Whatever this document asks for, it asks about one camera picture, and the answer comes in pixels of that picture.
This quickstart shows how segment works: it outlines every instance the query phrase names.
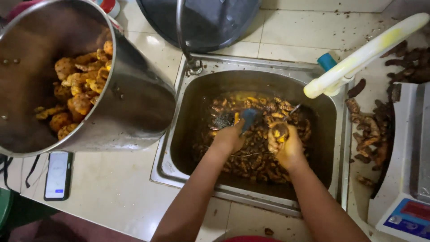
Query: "hand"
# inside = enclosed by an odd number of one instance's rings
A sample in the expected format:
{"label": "hand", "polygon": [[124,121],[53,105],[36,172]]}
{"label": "hand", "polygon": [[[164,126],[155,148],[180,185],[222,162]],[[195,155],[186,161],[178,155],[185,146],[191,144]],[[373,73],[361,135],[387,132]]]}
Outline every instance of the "hand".
{"label": "hand", "polygon": [[269,150],[275,153],[279,163],[290,172],[300,164],[307,164],[306,157],[303,154],[303,145],[297,134],[297,129],[286,124],[288,128],[288,139],[279,145],[273,137],[272,130],[269,131],[268,141]]}
{"label": "hand", "polygon": [[242,118],[236,125],[225,127],[218,131],[211,147],[219,149],[228,155],[240,150],[245,142],[245,137],[240,137],[244,123],[245,119]]}

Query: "sink basin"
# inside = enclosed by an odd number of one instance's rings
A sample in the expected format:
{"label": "sink basin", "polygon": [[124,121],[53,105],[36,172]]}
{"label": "sink basin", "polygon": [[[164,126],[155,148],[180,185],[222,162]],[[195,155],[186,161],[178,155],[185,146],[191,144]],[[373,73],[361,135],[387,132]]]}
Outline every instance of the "sink basin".
{"label": "sink basin", "polygon": [[[274,62],[227,56],[195,55],[204,65],[199,75],[186,73],[184,59],[175,83],[177,106],[172,126],[160,140],[151,180],[182,187],[197,163],[191,150],[196,127],[202,125],[210,100],[232,91],[251,91],[279,96],[311,110],[311,168],[330,194],[346,209],[350,122],[344,100],[346,90],[334,97],[321,95],[309,99],[303,87],[318,78],[318,65]],[[252,184],[248,179],[221,173],[214,196],[300,216],[291,184]]]}

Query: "faucet spout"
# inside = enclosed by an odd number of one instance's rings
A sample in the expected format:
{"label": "faucet spout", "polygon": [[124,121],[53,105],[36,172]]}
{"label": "faucet spout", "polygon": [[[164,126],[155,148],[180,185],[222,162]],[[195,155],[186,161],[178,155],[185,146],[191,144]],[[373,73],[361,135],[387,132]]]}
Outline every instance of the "faucet spout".
{"label": "faucet spout", "polygon": [[409,35],[421,29],[429,20],[430,15],[422,12],[397,23],[335,65],[321,77],[313,79],[304,87],[304,94],[309,98],[316,98],[321,94],[337,95],[341,86],[352,81],[357,72],[405,40]]}

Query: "large pot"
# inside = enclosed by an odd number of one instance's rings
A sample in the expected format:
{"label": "large pot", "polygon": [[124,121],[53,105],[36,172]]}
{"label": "large pot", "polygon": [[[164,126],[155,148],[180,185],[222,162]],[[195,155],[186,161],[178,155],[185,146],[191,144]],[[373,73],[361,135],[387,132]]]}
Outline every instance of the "large pot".
{"label": "large pot", "polygon": [[[94,52],[109,38],[113,64],[100,99],[58,141],[34,116],[53,96],[54,64]],[[5,155],[143,149],[172,121],[175,95],[167,78],[89,1],[45,0],[25,10],[0,34],[0,61],[0,153]]]}

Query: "forearm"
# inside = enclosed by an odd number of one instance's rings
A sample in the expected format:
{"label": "forearm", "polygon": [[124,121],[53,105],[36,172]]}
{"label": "forearm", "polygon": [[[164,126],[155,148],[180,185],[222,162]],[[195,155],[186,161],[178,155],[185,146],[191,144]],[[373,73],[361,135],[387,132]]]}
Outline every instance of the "forearm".
{"label": "forearm", "polygon": [[316,241],[370,241],[330,195],[306,161],[300,162],[290,172],[290,177],[303,218]]}
{"label": "forearm", "polygon": [[216,180],[230,154],[208,149],[161,219],[151,241],[195,241]]}

